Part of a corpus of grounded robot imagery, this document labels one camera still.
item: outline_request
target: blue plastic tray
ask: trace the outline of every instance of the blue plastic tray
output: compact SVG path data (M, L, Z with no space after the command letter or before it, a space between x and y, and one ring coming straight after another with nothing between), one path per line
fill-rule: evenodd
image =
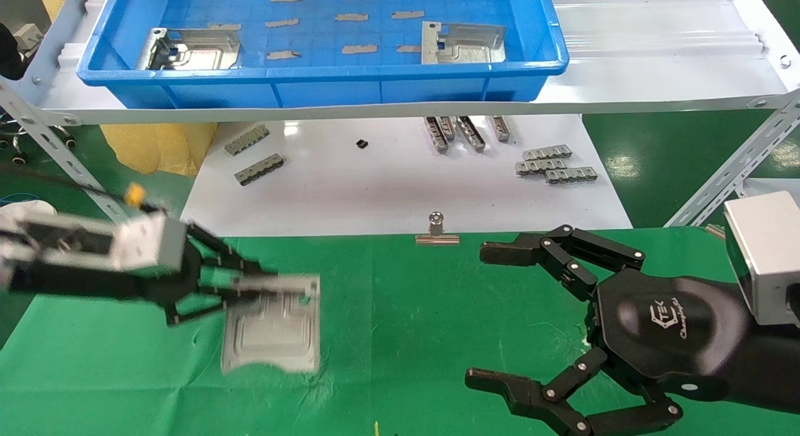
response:
M394 11L425 17L395 20ZM337 14L368 21L335 21ZM297 18L297 26L266 21ZM506 61L422 65L422 22L506 26ZM235 69L135 71L149 29L240 24ZM374 54L343 46L377 45ZM267 60L268 52L302 57ZM569 62L551 0L109 0L77 74L129 108L334 106L414 101L530 101Z

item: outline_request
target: green mat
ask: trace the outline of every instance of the green mat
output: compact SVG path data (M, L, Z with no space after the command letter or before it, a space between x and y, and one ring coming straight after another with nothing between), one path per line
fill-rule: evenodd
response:
M642 249L648 274L732 280L723 242L700 229L603 232ZM482 367L549 380L586 349L585 305L541 268L482 265L484 240L419 247L411 236L237 239L285 273L322 275L322 370L220 373L224 317L166 328L158 308L38 297L0 351L0 434L255 436L542 434L503 400L468 390ZM678 399L669 434L796 434L800 417ZM604 376L584 413L640 401Z

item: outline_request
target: yellow tag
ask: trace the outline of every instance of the yellow tag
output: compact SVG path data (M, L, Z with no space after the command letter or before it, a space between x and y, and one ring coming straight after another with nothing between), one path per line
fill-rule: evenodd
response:
M145 189L138 183L131 183L128 186L128 191L125 193L125 203L133 208L141 208L142 203L145 202Z

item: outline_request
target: white shelf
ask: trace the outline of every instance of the white shelf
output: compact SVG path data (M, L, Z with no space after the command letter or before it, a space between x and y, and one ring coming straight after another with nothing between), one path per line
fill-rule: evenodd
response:
M782 108L780 96L800 85L797 49L761 0L554 0L571 65L533 103L131 111L74 72L104 1L68 0L26 78L11 82L25 101L44 109L48 123L64 124L65 117L88 124L693 111L743 109L761 99L764 108ZM791 66L783 69L782 62Z
M254 124L222 124L183 209L226 236L425 234L428 215L445 215L446 233L631 228L608 172L577 115L508 118L514 137L499 143L485 117L478 154L461 136L438 154L420 117L266 122L271 134L236 157L223 145ZM355 143L369 142L365 149ZM568 144L568 166L591 166L591 183L548 185L518 177L524 149ZM247 186L234 174L271 154L286 165Z

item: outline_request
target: robotic hand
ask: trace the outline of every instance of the robotic hand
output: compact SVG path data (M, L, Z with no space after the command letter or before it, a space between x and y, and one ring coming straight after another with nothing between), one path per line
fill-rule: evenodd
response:
M192 240L212 255L204 257ZM168 325L269 294L248 290L245 282L239 287L238 279L232 280L232 289L202 285L203 266L245 276L277 275L243 259L200 226L163 211L122 225L63 215L0 215L0 291L148 300L164 309ZM178 312L178 302L190 294L220 300L208 308Z
M642 251L569 225L484 243L483 262L541 265L575 299L589 302L592 348L546 384L469 369L467 387L500 394L512 414L565 436L664 430L683 416L666 394L800 414L800 209L783 192L728 202L726 218L739 285L651 277L641 272ZM576 259L614 274L598 284ZM578 413L569 396L600 371L645 404Z

